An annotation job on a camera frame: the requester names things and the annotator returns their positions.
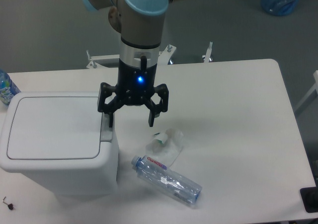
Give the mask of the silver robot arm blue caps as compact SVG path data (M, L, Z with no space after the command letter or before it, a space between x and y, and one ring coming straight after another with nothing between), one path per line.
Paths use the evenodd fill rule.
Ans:
M97 109L113 125L122 106L145 105L149 125L168 110L166 84L155 85L165 13L177 0L82 0L88 10L109 8L109 22L121 35L118 80L100 85Z

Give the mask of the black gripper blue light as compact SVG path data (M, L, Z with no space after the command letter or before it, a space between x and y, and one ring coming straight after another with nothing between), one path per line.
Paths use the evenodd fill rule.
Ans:
M165 83L154 87L157 65L142 70L119 60L116 86L106 82L100 84L97 110L109 116L108 126L113 127L114 113L125 105L145 105L150 113L148 123L153 127L154 120L161 112L168 111L169 90ZM158 104L152 101L154 94L160 98Z

